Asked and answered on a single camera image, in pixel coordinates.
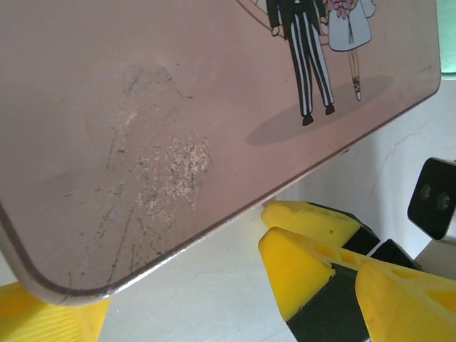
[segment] black tuxedo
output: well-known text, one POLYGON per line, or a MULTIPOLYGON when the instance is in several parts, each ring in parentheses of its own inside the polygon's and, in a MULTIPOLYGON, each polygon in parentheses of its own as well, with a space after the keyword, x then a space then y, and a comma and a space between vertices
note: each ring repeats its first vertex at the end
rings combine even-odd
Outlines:
POLYGON ((323 104, 334 102, 329 83, 329 74, 321 48, 320 18, 326 15, 322 0, 266 0, 271 27, 284 29, 284 38, 289 42, 298 83, 301 115, 312 113, 311 65, 315 73, 323 104))

